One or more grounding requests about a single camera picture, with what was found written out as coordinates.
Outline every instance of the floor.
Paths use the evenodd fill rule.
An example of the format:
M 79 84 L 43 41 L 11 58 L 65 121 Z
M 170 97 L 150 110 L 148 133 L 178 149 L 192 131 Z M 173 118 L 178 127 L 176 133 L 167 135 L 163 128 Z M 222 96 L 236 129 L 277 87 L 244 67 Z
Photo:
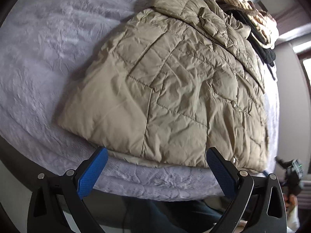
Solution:
M 27 214 L 32 192 L 21 184 L 0 161 L 0 202 L 7 215 L 21 233 L 27 233 Z M 72 216 L 66 212 L 65 216 L 71 230 L 80 233 Z M 106 233 L 123 233 L 122 229 L 101 227 Z

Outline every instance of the bed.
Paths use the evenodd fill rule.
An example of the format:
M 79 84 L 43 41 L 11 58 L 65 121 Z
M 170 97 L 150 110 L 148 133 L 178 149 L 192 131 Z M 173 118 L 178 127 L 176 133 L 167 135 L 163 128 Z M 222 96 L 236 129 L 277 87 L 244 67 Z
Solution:
M 153 0 L 18 0 L 0 28 L 0 135 L 45 169 L 62 175 L 95 148 L 56 118 L 103 43 Z M 264 68 L 269 160 L 277 153 L 276 80 Z M 148 168 L 110 157 L 96 189 L 160 201 L 222 195 L 209 169 Z

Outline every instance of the blue gripper pad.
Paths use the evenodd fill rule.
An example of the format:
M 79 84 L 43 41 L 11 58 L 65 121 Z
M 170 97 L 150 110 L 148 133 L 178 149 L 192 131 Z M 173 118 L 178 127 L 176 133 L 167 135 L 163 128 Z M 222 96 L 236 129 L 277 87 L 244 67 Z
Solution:
M 78 180 L 77 193 L 80 199 L 89 195 L 107 161 L 108 152 L 103 147 Z
M 221 160 L 211 149 L 208 149 L 206 152 L 206 161 L 212 170 L 218 184 L 220 185 L 224 195 L 234 199 L 236 195 L 236 182 L 231 177 Z

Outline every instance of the black device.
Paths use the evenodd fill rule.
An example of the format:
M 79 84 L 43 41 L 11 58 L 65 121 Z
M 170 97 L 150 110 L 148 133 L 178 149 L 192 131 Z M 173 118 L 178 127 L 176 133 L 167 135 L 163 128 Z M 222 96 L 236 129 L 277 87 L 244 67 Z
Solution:
M 297 196 L 303 189 L 303 183 L 301 182 L 303 178 L 302 164 L 299 163 L 298 159 L 292 161 L 284 162 L 282 159 L 275 157 L 276 162 L 285 169 L 284 182 L 281 182 L 282 187 L 287 187 L 287 197 L 291 194 Z
M 243 232 L 285 233 L 287 231 L 282 191 L 274 174 L 255 177 L 245 170 L 238 171 L 230 161 L 221 156 L 216 148 L 207 150 L 206 159 L 223 193 L 232 199 L 211 233 L 233 233 L 252 195 L 257 196 L 257 202 Z M 64 196 L 81 233 L 104 232 L 88 211 L 82 198 L 93 188 L 107 160 L 107 149 L 98 148 L 76 170 L 70 169 L 63 176 L 47 178 L 44 174 L 39 174 L 38 187 L 30 201 L 27 232 L 73 233 L 57 195 Z

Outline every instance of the wrinkled fabric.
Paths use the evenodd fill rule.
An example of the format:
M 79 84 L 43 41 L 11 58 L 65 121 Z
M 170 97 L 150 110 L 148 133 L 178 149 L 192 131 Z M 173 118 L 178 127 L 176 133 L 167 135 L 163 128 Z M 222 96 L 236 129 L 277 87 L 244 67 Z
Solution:
M 274 66 L 273 61 L 276 59 L 275 52 L 271 48 L 264 49 L 262 48 L 258 42 L 254 39 L 253 35 L 261 42 L 264 42 L 264 39 L 258 33 L 257 29 L 255 26 L 252 24 L 252 22 L 249 20 L 247 15 L 243 14 L 240 11 L 237 10 L 229 10 L 226 11 L 228 15 L 234 16 L 235 19 L 239 20 L 245 25 L 248 25 L 251 28 L 252 35 L 250 35 L 247 40 L 251 43 L 252 47 L 254 48 L 255 52 L 258 54 L 260 57 L 261 61 L 264 64 L 270 64 L 270 66 Z
M 88 159 L 95 148 L 57 126 L 53 117 L 112 32 L 153 1 L 18 0 L 0 28 L 0 135 L 58 175 Z M 276 81 L 263 68 L 270 173 L 278 146 L 279 99 Z M 114 157 L 108 158 L 94 188 L 165 201 L 222 195 L 208 168 L 150 168 Z
M 155 0 L 104 44 L 58 124 L 129 162 L 208 167 L 215 146 L 263 171 L 264 84 L 249 33 L 214 0 Z
M 225 3 L 229 9 L 240 9 L 245 12 L 249 20 L 254 24 L 257 31 L 261 34 L 264 42 L 260 42 L 253 33 L 254 39 L 262 48 L 274 49 L 275 42 L 279 38 L 279 31 L 276 27 L 276 20 L 266 11 L 258 11 L 255 5 L 248 0 L 217 0 Z

